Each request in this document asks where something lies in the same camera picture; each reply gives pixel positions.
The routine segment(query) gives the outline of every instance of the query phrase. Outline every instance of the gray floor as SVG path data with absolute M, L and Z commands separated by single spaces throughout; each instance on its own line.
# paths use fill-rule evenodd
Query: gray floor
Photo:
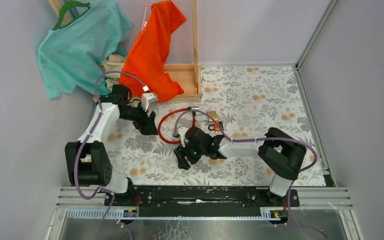
M 335 210 L 294 210 L 300 224 L 323 230 L 330 240 L 347 239 Z M 100 220 L 68 218 L 61 240 L 94 240 Z M 274 227 L 267 221 L 246 220 L 136 220 L 128 225 L 134 240 L 309 240 L 296 226 Z M 127 230 L 115 220 L 105 220 L 101 240 L 128 240 Z

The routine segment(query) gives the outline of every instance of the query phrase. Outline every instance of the orange shirt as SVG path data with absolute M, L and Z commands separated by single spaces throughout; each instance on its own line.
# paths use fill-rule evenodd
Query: orange shirt
M 122 69 L 140 78 L 160 103 L 184 93 L 163 67 L 169 56 L 171 34 L 185 21 L 171 0 L 154 3 L 146 27 L 139 33 Z M 119 83 L 130 88 L 134 96 L 144 93 L 142 85 L 130 76 L 121 74 Z

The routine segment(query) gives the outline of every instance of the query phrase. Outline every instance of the clothes hanger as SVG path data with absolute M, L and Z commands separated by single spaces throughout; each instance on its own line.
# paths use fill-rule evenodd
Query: clothes hanger
M 64 19 L 64 16 L 66 15 L 66 13 L 72 9 L 72 8 L 75 8 L 75 7 L 84 7 L 84 8 L 87 8 L 86 11 L 84 11 L 82 14 L 80 14 L 79 16 L 77 16 L 75 19 L 73 19 L 71 22 L 69 22 L 67 25 L 61 27 L 61 23 L 63 23 L 63 19 Z M 67 27 L 68 25 L 70 25 L 71 23 L 73 23 L 75 20 L 77 20 L 78 18 L 80 18 L 81 16 L 83 16 L 83 14 L 85 14 L 89 9 L 91 8 L 91 4 L 89 2 L 86 2 L 86 3 L 83 3 L 83 2 L 79 2 L 79 1 L 75 1 L 75 0 L 72 0 L 72 1 L 68 1 L 66 2 L 62 7 L 61 9 L 59 10 L 59 15 L 58 15 L 58 22 L 56 23 L 56 25 L 52 28 L 52 30 L 57 30 L 57 29 L 62 29 L 62 28 L 65 28 Z
M 152 4 L 148 4 L 148 0 L 144 0 L 144 1 L 145 1 L 145 13 L 143 14 L 143 21 L 142 21 L 142 29 L 141 30 L 144 29 L 145 24 L 146 24 L 145 19 L 147 18 L 147 8 L 148 8 L 148 6 L 152 6 Z

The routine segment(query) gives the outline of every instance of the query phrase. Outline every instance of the green hanger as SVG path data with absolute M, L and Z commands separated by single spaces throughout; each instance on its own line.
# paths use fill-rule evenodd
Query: green hanger
M 64 19 L 64 16 L 66 15 L 66 13 L 72 9 L 72 8 L 75 8 L 75 7 L 84 7 L 84 8 L 87 8 L 86 11 L 84 11 L 81 15 L 77 16 L 75 19 L 73 19 L 71 22 L 69 22 L 67 25 L 61 27 L 61 24 L 63 23 L 63 19 Z M 81 16 L 83 16 L 83 14 L 85 14 L 89 9 L 91 9 L 91 4 L 89 2 L 87 3 L 83 3 L 83 2 L 79 2 L 79 1 L 68 1 L 66 2 L 62 7 L 61 9 L 59 10 L 59 16 L 58 16 L 58 22 L 56 23 L 56 25 L 52 28 L 52 30 L 57 30 L 57 29 L 62 29 L 62 28 L 65 28 L 67 27 L 68 25 L 72 24 L 75 20 L 77 20 L 78 18 L 80 18 Z

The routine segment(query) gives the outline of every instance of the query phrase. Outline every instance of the pink hanger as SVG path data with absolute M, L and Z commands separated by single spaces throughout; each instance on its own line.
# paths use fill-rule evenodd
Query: pink hanger
M 147 17 L 147 8 L 148 6 L 152 6 L 152 4 L 148 4 L 148 1 L 147 0 L 144 0 L 145 1 L 145 13 L 143 14 L 143 21 L 142 21 L 142 29 L 144 29 L 145 27 L 145 18 Z

